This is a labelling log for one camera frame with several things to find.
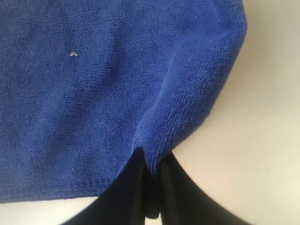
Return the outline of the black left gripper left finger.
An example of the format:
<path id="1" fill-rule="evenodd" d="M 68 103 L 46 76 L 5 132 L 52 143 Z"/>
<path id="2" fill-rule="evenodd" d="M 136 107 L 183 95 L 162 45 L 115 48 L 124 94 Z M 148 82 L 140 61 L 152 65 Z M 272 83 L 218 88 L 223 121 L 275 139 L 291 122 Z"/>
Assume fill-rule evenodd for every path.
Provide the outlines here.
<path id="1" fill-rule="evenodd" d="M 91 205 L 65 225 L 143 225 L 148 175 L 144 150 L 137 148 L 123 171 Z"/>

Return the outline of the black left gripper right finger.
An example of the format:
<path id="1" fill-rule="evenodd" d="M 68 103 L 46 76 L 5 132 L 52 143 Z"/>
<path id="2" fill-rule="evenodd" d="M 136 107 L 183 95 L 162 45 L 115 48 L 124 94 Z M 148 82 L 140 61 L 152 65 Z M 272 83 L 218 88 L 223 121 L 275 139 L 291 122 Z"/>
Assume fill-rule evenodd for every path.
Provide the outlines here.
<path id="1" fill-rule="evenodd" d="M 238 225 L 239 218 L 206 195 L 171 153 L 160 165 L 164 225 Z"/>

